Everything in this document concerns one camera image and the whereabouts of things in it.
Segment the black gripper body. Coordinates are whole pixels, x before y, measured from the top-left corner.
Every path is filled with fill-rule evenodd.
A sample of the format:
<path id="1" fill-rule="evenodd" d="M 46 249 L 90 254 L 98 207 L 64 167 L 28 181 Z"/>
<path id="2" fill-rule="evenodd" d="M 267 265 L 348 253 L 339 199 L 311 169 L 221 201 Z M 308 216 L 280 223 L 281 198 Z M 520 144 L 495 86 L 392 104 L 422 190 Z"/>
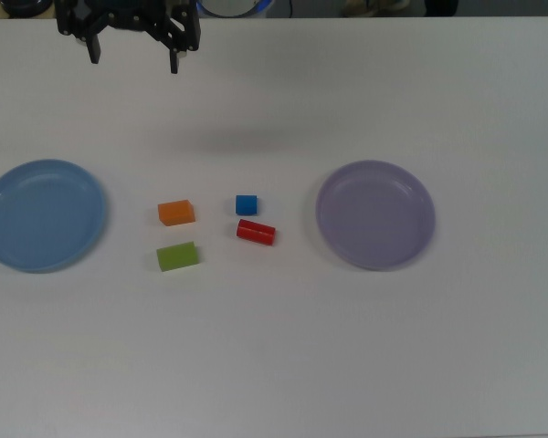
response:
<path id="1" fill-rule="evenodd" d="M 160 19 L 164 16 L 180 19 L 196 17 L 196 1 L 76 1 L 77 19 L 95 19 L 99 16 L 146 16 Z"/>

